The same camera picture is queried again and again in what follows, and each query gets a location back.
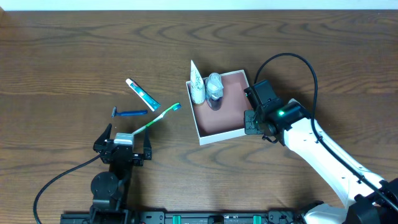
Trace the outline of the small toothpaste tube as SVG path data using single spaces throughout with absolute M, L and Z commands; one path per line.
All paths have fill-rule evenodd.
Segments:
M 155 111 L 160 108 L 160 103 L 155 101 L 140 85 L 134 80 L 127 78 L 127 85 L 139 96 L 139 98 L 150 108 L 151 111 Z

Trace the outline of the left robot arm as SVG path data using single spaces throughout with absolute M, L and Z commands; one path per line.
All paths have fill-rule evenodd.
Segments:
M 131 183 L 132 168 L 143 166 L 152 159 L 152 146 L 148 130 L 145 130 L 143 152 L 134 152 L 134 135 L 117 133 L 110 138 L 109 124 L 94 142 L 93 150 L 99 154 L 109 170 L 96 175 L 91 181 L 93 204 L 90 207 L 89 224 L 139 223 L 135 212 L 127 207 L 127 195 Z

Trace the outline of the white conical tube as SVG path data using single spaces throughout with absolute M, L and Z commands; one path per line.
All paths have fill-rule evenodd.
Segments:
M 190 93 L 194 104 L 202 104 L 205 101 L 205 84 L 193 60 L 190 67 Z

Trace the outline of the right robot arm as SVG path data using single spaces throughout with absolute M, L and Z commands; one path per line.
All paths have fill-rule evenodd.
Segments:
M 304 159 L 333 189 L 343 208 L 315 202 L 294 223 L 397 223 L 397 180 L 386 181 L 343 150 L 298 101 L 287 104 L 263 80 L 245 89 L 252 109 L 244 131 L 281 143 Z

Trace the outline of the clear bottle with blue liquid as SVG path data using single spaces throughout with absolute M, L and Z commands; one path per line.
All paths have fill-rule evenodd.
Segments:
M 206 87 L 206 102 L 213 111 L 218 111 L 221 108 L 223 99 L 223 84 L 221 75 L 219 73 L 211 73 L 205 80 Z

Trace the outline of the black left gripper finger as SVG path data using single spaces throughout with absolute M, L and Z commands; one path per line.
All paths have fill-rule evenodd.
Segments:
M 107 149 L 107 140 L 111 135 L 112 124 L 109 123 L 104 132 L 99 136 L 99 138 L 94 142 L 93 150 L 95 152 L 103 152 Z
M 144 151 L 144 160 L 152 159 L 152 146 L 149 139 L 148 129 L 144 131 L 144 143 L 143 143 L 143 151 Z

